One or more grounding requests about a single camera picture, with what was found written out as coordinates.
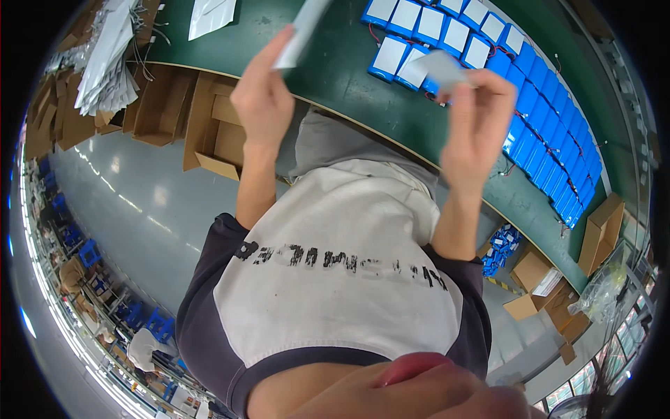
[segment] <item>white t-shirt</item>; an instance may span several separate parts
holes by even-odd
[[[396,165],[349,160],[307,173],[214,288],[230,347],[246,368],[304,347],[446,353],[463,295],[420,247],[439,217],[426,187]]]

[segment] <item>paper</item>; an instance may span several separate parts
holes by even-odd
[[[505,25],[503,22],[499,21],[494,15],[488,15],[482,25],[481,32],[492,40],[497,41],[504,28]]]
[[[416,48],[412,48],[412,51],[410,51],[409,55],[405,59],[405,62],[400,67],[400,70],[398,70],[398,77],[406,80],[413,86],[420,87],[423,83],[423,80],[425,79],[427,70],[421,66],[412,66],[408,64],[423,56],[425,56],[423,52]]]
[[[332,0],[305,1],[293,21],[295,33],[293,33],[293,37],[288,45],[284,47],[284,51],[279,55],[279,58],[273,66],[274,69],[293,68],[297,65],[297,60],[300,58],[302,50],[305,48],[305,45],[307,45],[307,41],[314,33],[316,25],[321,20],[321,16],[324,15],[324,12],[331,1]]]
[[[469,32],[469,27],[465,26],[463,23],[460,23],[458,20],[453,19],[449,23],[449,27],[444,34],[444,39],[442,42],[456,49],[456,51],[463,52],[463,47],[468,40]]]
[[[195,0],[188,40],[209,34],[232,22],[237,0]]]
[[[395,7],[395,12],[393,12],[393,17],[389,23],[412,31],[414,30],[414,24],[417,21],[417,17],[419,17],[420,11],[421,6],[418,4],[412,3],[409,0],[400,0],[398,6]]]
[[[405,54],[406,47],[407,44],[403,42],[396,41],[389,37],[384,38],[381,48],[379,48],[379,52],[377,53],[377,57],[375,58],[373,67],[395,76],[400,61]]]
[[[408,66],[422,67],[422,71],[440,86],[440,90],[450,91],[454,83],[468,81],[460,65],[444,50],[433,50]]]
[[[373,0],[367,14],[383,21],[389,21],[396,3],[398,0]]]
[[[478,0],[471,0],[471,2],[465,6],[465,10],[463,10],[463,14],[478,25],[482,24],[482,20],[484,20],[484,16],[486,16],[487,13],[488,7],[481,4]]]
[[[418,32],[438,40],[440,38],[440,32],[442,32],[443,20],[443,13],[440,13],[432,7],[424,7],[421,10],[421,19],[419,20]]]
[[[521,52],[521,44],[523,44],[523,34],[514,26],[510,25],[509,34],[507,35],[507,46],[515,53]]]
[[[470,47],[463,61],[475,68],[484,68],[489,51],[490,46],[488,44],[485,44],[478,38],[472,37],[472,42],[470,42]]]

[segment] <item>clear plastic bag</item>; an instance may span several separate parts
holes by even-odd
[[[606,265],[588,283],[580,299],[567,311],[574,316],[579,311],[595,323],[607,322],[616,316],[616,297],[626,282],[625,246],[617,246]]]

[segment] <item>wire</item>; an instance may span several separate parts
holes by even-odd
[[[373,38],[377,41],[377,45],[380,46],[380,45],[381,45],[381,41],[379,40],[379,38],[377,37],[377,35],[375,35],[375,33],[373,32],[373,25],[372,25],[371,23],[368,23],[368,29],[370,30],[370,35],[372,35]]]

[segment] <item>gray floor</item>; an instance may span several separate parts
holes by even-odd
[[[295,162],[292,144],[286,141],[282,148],[280,174]],[[202,168],[183,172],[183,152],[182,141],[155,147],[110,133],[50,156],[68,206],[87,234],[124,274],[173,314],[214,217],[234,213],[238,186]],[[279,194],[287,190],[279,182],[277,187]],[[439,185],[438,204],[447,195]],[[479,245],[501,221],[490,208],[482,209]],[[558,334],[546,313],[516,322],[502,306],[513,298],[485,282],[484,301],[493,328],[490,383],[513,383],[557,352]]]

